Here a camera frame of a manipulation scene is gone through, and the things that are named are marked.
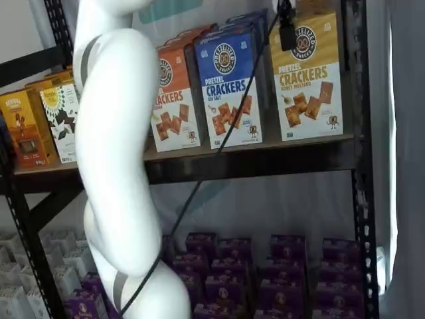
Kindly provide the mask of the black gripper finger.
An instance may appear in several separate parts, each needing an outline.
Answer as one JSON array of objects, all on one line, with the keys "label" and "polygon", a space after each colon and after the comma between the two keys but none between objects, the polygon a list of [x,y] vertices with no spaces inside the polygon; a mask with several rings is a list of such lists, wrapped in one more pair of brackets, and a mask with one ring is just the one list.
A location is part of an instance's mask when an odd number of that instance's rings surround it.
[{"label": "black gripper finger", "polygon": [[277,4],[279,35],[282,51],[290,51],[296,47],[296,32],[293,19],[295,11],[289,0],[279,0]]}]

